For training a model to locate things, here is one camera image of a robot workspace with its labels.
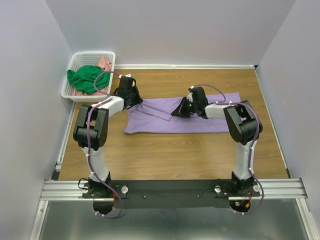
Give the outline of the purple t shirt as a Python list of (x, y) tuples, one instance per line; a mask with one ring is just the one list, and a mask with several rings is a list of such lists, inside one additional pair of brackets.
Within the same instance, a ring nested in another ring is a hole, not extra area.
[(203, 119), (193, 114), (190, 118), (172, 116), (182, 97), (144, 99), (141, 104), (128, 110), (126, 134), (190, 134), (190, 133), (227, 133), (224, 119)]

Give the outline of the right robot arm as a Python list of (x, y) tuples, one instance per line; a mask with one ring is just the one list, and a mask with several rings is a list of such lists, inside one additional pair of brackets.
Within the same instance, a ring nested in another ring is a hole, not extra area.
[(236, 142), (235, 166), (230, 179), (218, 179), (215, 182), (215, 191), (226, 190), (227, 194), (241, 196), (254, 187), (258, 181), (253, 170), (254, 151), (262, 123), (253, 110), (249, 101), (240, 102), (223, 100), (209, 102), (204, 86), (193, 85), (188, 89), (188, 95), (183, 97), (176, 109), (171, 112), (174, 117), (190, 118), (196, 114), (202, 119), (226, 120), (231, 138)]

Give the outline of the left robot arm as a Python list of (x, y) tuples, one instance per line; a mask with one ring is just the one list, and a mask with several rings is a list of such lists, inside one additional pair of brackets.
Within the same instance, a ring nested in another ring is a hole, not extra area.
[(118, 88), (107, 99), (79, 108), (73, 139), (85, 153), (90, 170), (87, 183), (81, 188), (84, 195), (104, 198), (115, 194), (111, 190), (111, 175), (104, 155), (109, 118), (142, 102), (136, 80), (127, 74), (119, 77)]

